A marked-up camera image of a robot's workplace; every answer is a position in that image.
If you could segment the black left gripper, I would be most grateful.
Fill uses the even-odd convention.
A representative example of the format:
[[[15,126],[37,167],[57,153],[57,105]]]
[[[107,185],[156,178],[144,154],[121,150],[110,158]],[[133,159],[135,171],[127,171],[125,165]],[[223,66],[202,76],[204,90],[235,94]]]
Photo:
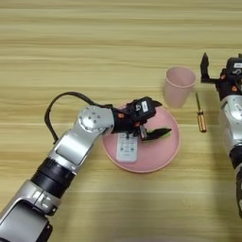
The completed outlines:
[[[152,100],[154,107],[161,107],[163,104],[157,100]],[[147,121],[147,115],[137,111],[134,106],[127,105],[124,109],[112,109],[114,126],[112,133],[132,134],[139,136],[142,141],[152,141],[160,139],[170,133],[171,129],[161,128],[155,130],[140,131],[140,127]]]

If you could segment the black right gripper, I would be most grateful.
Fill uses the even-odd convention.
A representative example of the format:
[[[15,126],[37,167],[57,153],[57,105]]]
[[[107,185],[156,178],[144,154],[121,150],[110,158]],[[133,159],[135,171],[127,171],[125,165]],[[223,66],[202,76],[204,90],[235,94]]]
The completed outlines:
[[[226,72],[222,71],[219,78],[210,78],[208,66],[209,59],[207,54],[204,53],[200,63],[201,82],[214,84],[220,100],[229,95],[242,95],[242,91],[235,84],[234,77],[228,78]]]

